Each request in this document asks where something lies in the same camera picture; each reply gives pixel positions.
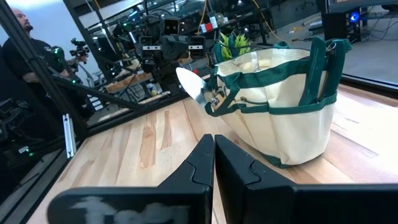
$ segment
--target green trim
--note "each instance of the green trim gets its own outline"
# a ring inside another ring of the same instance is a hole
[[[216,111],[213,111],[210,102],[208,102],[205,106],[207,114],[213,117],[218,117],[224,114],[232,113],[239,109],[239,105],[234,106],[233,108],[230,107],[230,104],[235,100],[235,96],[238,94],[239,90],[240,88],[237,85],[234,85],[234,88],[231,89],[229,95],[224,99]]]
[[[292,165],[283,164],[278,157],[270,156],[260,152],[260,154],[265,158],[271,165],[276,166],[281,169],[286,169],[292,167]]]
[[[235,47],[235,36],[232,34],[228,37],[228,46],[231,51],[232,58],[238,57],[239,50]]]
[[[274,48],[275,49],[290,49],[289,45],[284,41],[281,41],[278,44],[274,44]]]
[[[305,106],[287,107],[287,108],[269,108],[269,113],[273,115],[311,113],[315,111],[320,111],[324,107],[336,103],[336,100],[337,100],[337,92],[332,96],[326,97],[319,103],[314,103]]]
[[[311,45],[310,68],[306,72],[303,95],[299,106],[317,102],[319,85],[325,65],[326,44],[320,37],[314,37]]]
[[[308,60],[294,60],[260,72],[236,72],[227,75],[225,76],[225,85],[229,89],[233,83],[239,85],[240,88],[264,87],[279,83],[292,75],[306,73],[307,70]]]
[[[215,90],[217,86],[217,74],[218,72],[218,67],[215,67],[211,72],[210,72],[210,78],[206,84],[206,88],[208,90]]]
[[[302,114],[302,113],[311,113],[315,111],[320,111],[324,107],[336,103],[337,100],[337,92],[334,95],[326,97],[319,103],[314,103],[311,105],[303,105],[303,106],[292,106],[285,108],[273,108],[270,107],[269,104],[262,106],[240,106],[242,113],[266,113],[273,115],[288,115],[288,114]]]
[[[221,44],[214,45],[214,55],[217,63],[224,61],[223,54],[221,53]]]

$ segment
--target bag pocket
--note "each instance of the bag pocket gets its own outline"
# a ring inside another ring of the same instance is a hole
[[[307,106],[269,108],[282,164],[301,164],[325,151],[336,95]]]

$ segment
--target blue light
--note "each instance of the blue light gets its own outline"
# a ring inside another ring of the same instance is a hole
[[[359,20],[359,13],[358,12],[352,12],[351,15],[349,15],[349,21],[350,22],[357,22]]]

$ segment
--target wooden tabletop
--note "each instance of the wooden tabletop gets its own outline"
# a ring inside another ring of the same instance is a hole
[[[151,98],[148,98],[148,99],[146,99],[146,100],[142,100],[141,102],[138,102],[138,104],[139,104],[139,105],[143,105],[143,104],[146,104],[146,103],[150,103],[150,102],[152,102],[152,101],[159,100],[159,99],[161,99],[161,98],[163,98],[163,97],[165,97],[165,96],[167,96],[167,95],[169,95],[169,94],[170,94],[170,91],[165,91],[165,92],[163,92],[163,93],[161,93],[161,94],[158,94],[158,95],[153,96],[153,97],[151,97]],[[98,121],[104,121],[104,120],[106,120],[106,119],[108,119],[108,118],[111,118],[111,117],[113,117],[113,116],[116,116],[116,115],[118,115],[118,114],[121,114],[121,113],[126,112],[126,111],[129,111],[129,110],[130,110],[129,108],[123,108],[123,109],[118,110],[118,111],[116,111],[116,112],[114,112],[114,113],[107,114],[107,115],[101,117]]]
[[[105,88],[108,91],[108,93],[113,93],[115,91],[123,90],[123,89],[125,89],[125,87],[127,87],[129,85],[135,85],[135,84],[141,83],[143,81],[150,80],[151,78],[152,78],[151,73],[142,72],[142,73],[130,75],[129,77],[127,77],[121,81],[110,83]]]
[[[46,223],[51,199],[72,187],[159,185],[207,133],[223,134],[299,184],[398,182],[398,100],[340,86],[331,129],[324,154],[278,169],[188,98],[88,138],[29,223]],[[213,223],[226,223],[216,179]]]

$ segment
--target wooden table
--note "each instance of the wooden table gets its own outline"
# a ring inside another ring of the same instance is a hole
[[[131,75],[121,81],[110,83],[105,88],[108,91],[108,93],[113,93],[116,91],[123,90],[125,89],[125,87],[129,85],[135,85],[143,81],[150,80],[151,78],[152,78],[151,73],[143,72],[140,74]]]
[[[72,187],[159,185],[206,133],[223,134],[296,183],[398,182],[398,100],[340,86],[331,129],[322,156],[282,170],[188,98],[88,138],[29,223],[46,223],[51,199]],[[213,223],[226,223],[216,179]]]
[[[151,97],[151,98],[148,98],[148,99],[146,99],[146,100],[142,100],[141,102],[138,102],[138,104],[139,104],[139,105],[143,105],[143,104],[146,104],[146,103],[150,103],[151,101],[159,100],[159,99],[161,99],[161,98],[163,98],[163,97],[166,97],[166,96],[169,95],[169,94],[170,94],[170,91],[165,91],[165,92],[163,92],[163,93],[161,93],[161,94],[158,94],[158,95],[153,96],[153,97]],[[106,120],[106,119],[108,119],[108,118],[111,118],[111,117],[113,117],[113,116],[116,116],[116,115],[118,115],[118,114],[121,114],[121,113],[126,112],[126,111],[129,111],[129,110],[130,110],[129,108],[123,108],[123,109],[121,109],[121,110],[118,110],[117,112],[114,112],[114,113],[111,113],[111,114],[108,114],[108,115],[103,116],[103,117],[100,118],[98,121],[104,121],[104,120]]]

